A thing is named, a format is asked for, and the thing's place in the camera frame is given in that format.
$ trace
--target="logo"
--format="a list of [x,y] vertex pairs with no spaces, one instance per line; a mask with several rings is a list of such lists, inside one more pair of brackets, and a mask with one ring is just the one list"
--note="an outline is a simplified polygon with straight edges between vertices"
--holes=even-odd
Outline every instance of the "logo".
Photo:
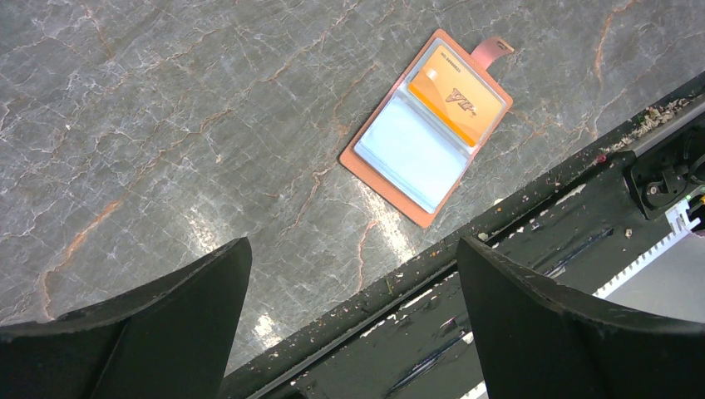
[[446,98],[446,102],[457,102],[463,111],[470,111],[472,115],[475,115],[475,106],[458,89],[453,89],[453,92]]

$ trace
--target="card holder strap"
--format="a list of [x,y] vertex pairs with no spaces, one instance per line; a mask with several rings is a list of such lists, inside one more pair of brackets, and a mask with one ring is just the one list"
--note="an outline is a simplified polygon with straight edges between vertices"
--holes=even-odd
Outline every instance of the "card holder strap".
[[507,44],[504,39],[499,36],[493,36],[475,47],[470,57],[475,59],[482,69],[487,70],[497,58],[512,52],[514,52],[514,48]]

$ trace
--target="card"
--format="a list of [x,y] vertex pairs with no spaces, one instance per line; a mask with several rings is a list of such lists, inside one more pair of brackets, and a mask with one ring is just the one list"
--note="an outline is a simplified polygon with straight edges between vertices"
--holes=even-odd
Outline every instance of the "card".
[[467,158],[399,97],[393,97],[355,151],[432,214],[461,177]]
[[409,91],[474,147],[495,124],[504,101],[444,45],[436,47]]

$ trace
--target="orange card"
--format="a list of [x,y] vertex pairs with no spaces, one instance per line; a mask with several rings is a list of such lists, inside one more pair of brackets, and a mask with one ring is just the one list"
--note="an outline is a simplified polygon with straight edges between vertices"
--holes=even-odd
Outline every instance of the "orange card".
[[506,106],[443,45],[409,83],[409,91],[470,146],[480,141]]

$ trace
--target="marble floor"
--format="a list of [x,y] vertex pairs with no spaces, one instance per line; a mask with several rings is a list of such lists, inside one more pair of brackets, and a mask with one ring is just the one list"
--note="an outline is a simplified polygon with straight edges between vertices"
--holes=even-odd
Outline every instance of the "marble floor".
[[[428,229],[342,148],[437,28],[515,104]],[[0,2],[0,323],[47,321],[237,237],[229,370],[703,70],[699,0]]]

